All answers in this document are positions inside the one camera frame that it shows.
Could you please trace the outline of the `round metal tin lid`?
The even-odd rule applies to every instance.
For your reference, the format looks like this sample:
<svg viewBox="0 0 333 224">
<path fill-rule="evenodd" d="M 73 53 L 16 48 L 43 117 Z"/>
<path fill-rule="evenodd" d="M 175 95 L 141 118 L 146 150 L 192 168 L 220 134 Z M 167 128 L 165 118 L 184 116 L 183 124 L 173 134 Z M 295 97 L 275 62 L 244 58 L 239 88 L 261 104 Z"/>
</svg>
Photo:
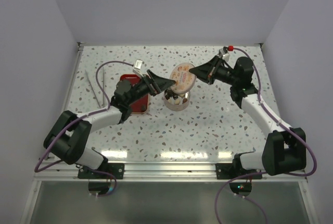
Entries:
<svg viewBox="0 0 333 224">
<path fill-rule="evenodd" d="M 195 66 L 191 63 L 181 63 L 177 65 L 171 72 L 170 79 L 175 81 L 171 86 L 171 90 L 175 94 L 184 94 L 191 90 L 197 77 L 189 72 Z"/>
</svg>

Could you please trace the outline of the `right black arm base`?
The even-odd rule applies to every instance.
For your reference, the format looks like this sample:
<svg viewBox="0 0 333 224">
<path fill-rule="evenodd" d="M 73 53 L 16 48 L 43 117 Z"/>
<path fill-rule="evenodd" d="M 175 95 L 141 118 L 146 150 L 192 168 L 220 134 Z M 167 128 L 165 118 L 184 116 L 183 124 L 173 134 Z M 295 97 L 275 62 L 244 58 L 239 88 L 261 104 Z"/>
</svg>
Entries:
<svg viewBox="0 0 333 224">
<path fill-rule="evenodd" d="M 239 176 L 261 172 L 260 169 L 245 169 L 243 167 L 240 158 L 245 154 L 250 154 L 250 152 L 235 154 L 231 163 L 216 163 L 216 178 L 218 180 L 229 180 Z"/>
</svg>

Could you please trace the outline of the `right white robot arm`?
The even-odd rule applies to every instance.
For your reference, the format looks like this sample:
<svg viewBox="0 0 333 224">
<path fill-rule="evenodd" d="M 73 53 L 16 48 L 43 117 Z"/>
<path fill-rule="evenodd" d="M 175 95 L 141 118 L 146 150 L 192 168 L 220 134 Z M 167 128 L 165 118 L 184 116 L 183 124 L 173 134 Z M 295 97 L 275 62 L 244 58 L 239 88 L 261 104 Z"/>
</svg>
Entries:
<svg viewBox="0 0 333 224">
<path fill-rule="evenodd" d="M 247 113 L 263 132 L 266 142 L 261 152 L 247 152 L 234 156 L 230 172 L 236 178 L 244 178 L 252 171 L 261 170 L 270 176 L 291 173 L 306 167 L 305 132 L 293 128 L 268 106 L 252 83 L 256 68 L 248 57 L 239 57 L 234 68 L 214 56 L 209 62 L 189 70 L 200 81 L 209 85 L 215 80 L 230 85 L 230 96 L 237 106 Z"/>
</svg>

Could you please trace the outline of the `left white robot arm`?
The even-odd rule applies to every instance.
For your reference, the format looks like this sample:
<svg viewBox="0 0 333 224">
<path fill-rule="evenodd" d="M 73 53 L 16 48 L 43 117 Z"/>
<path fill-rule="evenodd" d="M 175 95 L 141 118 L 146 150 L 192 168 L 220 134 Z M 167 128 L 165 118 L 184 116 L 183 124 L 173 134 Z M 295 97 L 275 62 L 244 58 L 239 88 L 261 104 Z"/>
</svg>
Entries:
<svg viewBox="0 0 333 224">
<path fill-rule="evenodd" d="M 110 172 L 108 159 L 86 147 L 90 133 L 125 122 L 132 113 L 131 105 L 134 102 L 148 94 L 156 96 L 175 83 L 150 70 L 135 85 L 129 80 L 119 81 L 110 106 L 81 115 L 64 111 L 44 140 L 46 153 L 54 154 L 68 165 L 86 167 L 98 179 L 105 177 Z"/>
</svg>

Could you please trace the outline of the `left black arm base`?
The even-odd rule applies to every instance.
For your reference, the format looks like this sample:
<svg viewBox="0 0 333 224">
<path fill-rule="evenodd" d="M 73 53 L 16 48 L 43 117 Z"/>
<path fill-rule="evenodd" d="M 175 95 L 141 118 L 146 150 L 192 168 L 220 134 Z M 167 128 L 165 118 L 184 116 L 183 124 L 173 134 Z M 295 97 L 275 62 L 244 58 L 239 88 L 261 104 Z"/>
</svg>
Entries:
<svg viewBox="0 0 333 224">
<path fill-rule="evenodd" d="M 123 179 L 124 163 L 102 163 L 98 169 L 82 166 L 78 172 L 79 179 Z"/>
</svg>

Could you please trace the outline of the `round metal tin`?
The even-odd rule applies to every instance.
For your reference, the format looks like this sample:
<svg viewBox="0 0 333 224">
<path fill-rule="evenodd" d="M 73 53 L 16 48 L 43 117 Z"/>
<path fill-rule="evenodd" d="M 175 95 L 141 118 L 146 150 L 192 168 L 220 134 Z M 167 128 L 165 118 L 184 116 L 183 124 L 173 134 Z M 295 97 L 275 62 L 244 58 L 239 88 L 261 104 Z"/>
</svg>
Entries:
<svg viewBox="0 0 333 224">
<path fill-rule="evenodd" d="M 163 95 L 163 102 L 165 106 L 172 111 L 182 111 L 190 104 L 191 93 L 176 94 L 172 90 L 165 90 Z"/>
</svg>

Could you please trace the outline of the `metal tweezers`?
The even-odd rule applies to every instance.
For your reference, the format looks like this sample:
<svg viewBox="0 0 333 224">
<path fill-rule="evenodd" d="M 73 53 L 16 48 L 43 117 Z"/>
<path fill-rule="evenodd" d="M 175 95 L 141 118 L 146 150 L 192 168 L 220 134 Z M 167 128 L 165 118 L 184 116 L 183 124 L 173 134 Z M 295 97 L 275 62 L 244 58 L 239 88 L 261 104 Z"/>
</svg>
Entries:
<svg viewBox="0 0 333 224">
<path fill-rule="evenodd" d="M 107 106 L 107 100 L 105 95 L 103 94 L 102 90 L 97 85 L 95 77 L 92 77 L 87 70 L 84 70 L 84 74 L 86 80 L 88 82 L 88 86 L 90 91 L 93 94 L 93 99 L 97 102 L 99 108 L 104 108 Z"/>
</svg>

